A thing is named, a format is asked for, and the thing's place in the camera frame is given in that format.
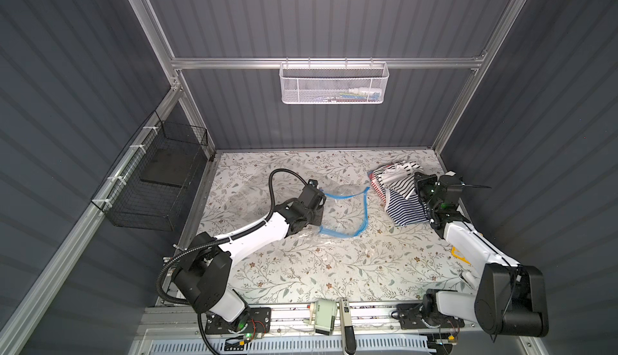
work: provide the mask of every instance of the striped shirt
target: striped shirt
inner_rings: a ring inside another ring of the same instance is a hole
[[[415,223],[428,222],[425,208],[421,205],[416,193],[410,199],[405,199],[395,190],[386,188],[384,191],[386,195],[384,210],[395,222],[395,225],[405,227]]]

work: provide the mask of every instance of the small device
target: small device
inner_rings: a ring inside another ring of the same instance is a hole
[[[348,355],[356,353],[356,337],[351,324],[350,302],[348,299],[339,299],[339,320],[341,321],[341,345]]]
[[[337,302],[318,299],[313,311],[315,312],[315,332],[322,335],[332,335],[337,316]]]

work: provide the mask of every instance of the red wire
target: red wire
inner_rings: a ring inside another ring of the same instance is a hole
[[[262,323],[259,320],[258,320],[258,323],[260,323],[262,325],[262,327],[264,327],[264,333],[266,333],[267,332],[267,327],[264,325],[264,323]]]
[[[253,340],[253,338],[255,337],[255,322],[253,321],[253,319],[249,319],[249,321],[253,323],[253,336],[251,336],[251,340]]]

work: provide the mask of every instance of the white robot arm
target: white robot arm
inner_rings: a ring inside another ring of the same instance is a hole
[[[295,175],[305,187],[298,198],[275,205],[273,176],[279,172]],[[161,299],[191,305],[198,315],[215,313],[227,322],[227,329],[241,331],[249,320],[250,308],[242,297],[227,288],[231,268],[259,248],[295,235],[308,224],[320,225],[326,200],[318,190],[318,181],[306,182],[297,173],[283,168],[270,174],[268,188],[271,209],[267,215],[225,235],[211,237],[200,233],[186,251],[166,263],[156,284]],[[162,288],[163,279],[174,265],[171,280],[185,299],[169,296]]]
[[[430,226],[459,250],[480,282],[463,276],[476,294],[429,289],[421,315],[438,323],[457,317],[479,323],[490,335],[545,336],[549,324],[543,274],[534,266],[523,266],[477,232],[458,210],[466,185],[461,176],[415,173],[415,189],[425,207]]]

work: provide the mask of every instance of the striped clothing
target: striped clothing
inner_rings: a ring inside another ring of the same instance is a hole
[[[396,162],[368,173],[371,187],[398,227],[427,222],[425,208],[414,191],[413,174],[417,170],[420,165],[415,162]]]
[[[399,194],[401,194],[403,198],[410,199],[412,198],[412,195],[414,194],[414,173],[415,172],[422,173],[423,171],[420,168],[415,168],[414,170],[412,170],[411,175],[408,175],[407,177],[402,178],[399,181],[390,182],[386,186],[389,189],[393,189]]]
[[[378,172],[376,169],[374,172],[378,177],[378,181],[387,186],[389,183],[398,181],[412,174],[413,170],[420,168],[420,165],[416,162],[396,162],[392,165],[382,166],[383,170]]]
[[[386,189],[386,205],[384,210],[399,227],[413,225],[415,223],[426,223],[427,216],[425,208],[418,200],[416,193],[410,199],[405,199],[395,190]]]
[[[386,202],[386,196],[384,194],[384,191],[382,190],[382,187],[380,186],[380,183],[378,182],[378,179],[373,172],[369,172],[369,179],[371,181],[371,187],[376,191],[378,197],[380,197],[382,203],[384,204]]]

